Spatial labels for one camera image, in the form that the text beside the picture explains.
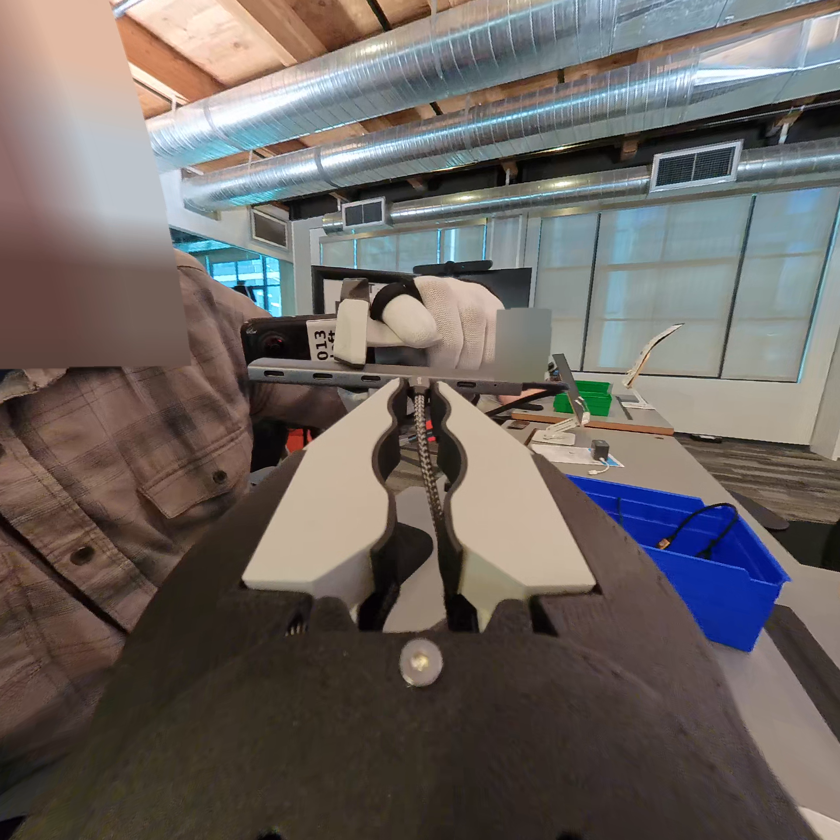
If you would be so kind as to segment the person's left forearm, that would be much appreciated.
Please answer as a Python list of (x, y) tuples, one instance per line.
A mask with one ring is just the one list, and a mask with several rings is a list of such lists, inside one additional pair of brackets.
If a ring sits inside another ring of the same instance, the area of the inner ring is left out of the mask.
[(191, 255), (174, 251), (181, 282), (191, 363), (171, 371), (173, 393), (193, 418), (245, 427), (250, 419), (324, 429), (347, 415), (333, 386), (254, 381), (249, 363), (302, 352), (302, 327), (284, 337), (279, 321), (211, 278)]

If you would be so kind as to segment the person's left hand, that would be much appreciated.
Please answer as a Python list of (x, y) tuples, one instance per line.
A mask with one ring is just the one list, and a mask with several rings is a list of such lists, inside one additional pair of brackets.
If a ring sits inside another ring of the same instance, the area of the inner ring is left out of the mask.
[(427, 363), (456, 367), (495, 363), (502, 302), (487, 288), (452, 277), (395, 281), (371, 303), (366, 340), (372, 348), (405, 347), (426, 353)]

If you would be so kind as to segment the grey usb hub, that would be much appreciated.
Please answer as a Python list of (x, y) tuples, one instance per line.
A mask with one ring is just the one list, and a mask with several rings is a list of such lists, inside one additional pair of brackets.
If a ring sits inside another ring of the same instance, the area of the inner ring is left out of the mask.
[(317, 386), (349, 392), (378, 390), (392, 381), (423, 380), (444, 382), (463, 397), (477, 401), (493, 397), (498, 405), (488, 410), (496, 416), (515, 407), (535, 403), (544, 397), (567, 393), (570, 386), (562, 379), (524, 381), (509, 371), (499, 372), (493, 363), (478, 367), (456, 367), (454, 363), (354, 365), (339, 360), (293, 360), (258, 358), (248, 363), (248, 379), (256, 394), (254, 417), (293, 419), (299, 410), (292, 406), (298, 398), (309, 398)]

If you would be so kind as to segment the grey braided cable silver plug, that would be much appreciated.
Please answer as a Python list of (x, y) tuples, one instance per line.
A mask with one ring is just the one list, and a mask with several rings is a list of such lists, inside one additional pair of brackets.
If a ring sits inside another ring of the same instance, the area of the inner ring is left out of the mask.
[(450, 404), (442, 396), (440, 388), (441, 385), (432, 383), (425, 376), (412, 376), (408, 379), (408, 391), (414, 407), (413, 422), (419, 465), (437, 539), (441, 538), (446, 529), (445, 504), (451, 483), (444, 485), (443, 492), (438, 488), (436, 468), (433, 465), (428, 442), (426, 414), (427, 409), (430, 408), (435, 434), (445, 430), (444, 420), (448, 416)]

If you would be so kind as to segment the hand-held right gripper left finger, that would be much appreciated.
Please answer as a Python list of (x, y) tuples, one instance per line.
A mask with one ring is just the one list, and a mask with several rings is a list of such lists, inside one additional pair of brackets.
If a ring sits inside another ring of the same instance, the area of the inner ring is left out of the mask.
[(262, 592), (335, 597), (349, 609), (374, 592), (371, 552), (396, 520), (375, 454), (396, 430), (390, 381), (302, 451), (299, 466), (244, 571)]

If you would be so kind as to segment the blue plastic bin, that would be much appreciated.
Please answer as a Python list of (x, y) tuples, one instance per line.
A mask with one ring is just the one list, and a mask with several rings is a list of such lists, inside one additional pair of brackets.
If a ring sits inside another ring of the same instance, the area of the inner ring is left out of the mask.
[(709, 641), (754, 649), (791, 577), (733, 504), (570, 480), (647, 552)]

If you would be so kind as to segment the silver ceiling duct pipes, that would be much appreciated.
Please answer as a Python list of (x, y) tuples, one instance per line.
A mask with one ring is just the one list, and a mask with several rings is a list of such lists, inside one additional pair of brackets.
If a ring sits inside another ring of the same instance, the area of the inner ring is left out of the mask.
[(838, 2), (467, 2), (147, 122), (173, 212), (635, 140), (838, 92)]

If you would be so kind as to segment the white paper sheet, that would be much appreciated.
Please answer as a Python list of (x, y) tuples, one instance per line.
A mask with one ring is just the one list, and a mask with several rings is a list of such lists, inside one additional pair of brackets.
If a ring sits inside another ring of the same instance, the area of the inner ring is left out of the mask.
[(534, 454), (544, 457), (555, 465), (582, 467), (588, 476), (599, 476), (608, 470), (624, 468), (624, 464), (612, 455), (611, 449), (611, 464), (604, 466), (592, 462), (589, 445), (577, 447), (567, 444), (531, 443), (529, 447)]

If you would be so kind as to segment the green box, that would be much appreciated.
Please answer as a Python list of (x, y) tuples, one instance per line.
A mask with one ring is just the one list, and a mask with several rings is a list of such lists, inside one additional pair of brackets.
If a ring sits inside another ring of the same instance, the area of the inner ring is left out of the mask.
[(592, 417), (607, 417), (613, 402), (613, 385), (605, 381), (575, 381), (578, 396), (574, 406), (570, 402), (570, 392), (563, 392), (553, 398), (553, 411), (559, 414), (575, 413), (579, 407), (583, 413)]

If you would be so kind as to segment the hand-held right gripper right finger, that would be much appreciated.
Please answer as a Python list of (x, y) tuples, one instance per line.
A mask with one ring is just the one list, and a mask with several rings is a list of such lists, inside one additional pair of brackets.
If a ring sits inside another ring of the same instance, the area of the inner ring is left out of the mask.
[(443, 382), (434, 383), (434, 436), (437, 467), (448, 482), (437, 559), (449, 627), (485, 627), (504, 601), (595, 590), (526, 447)]

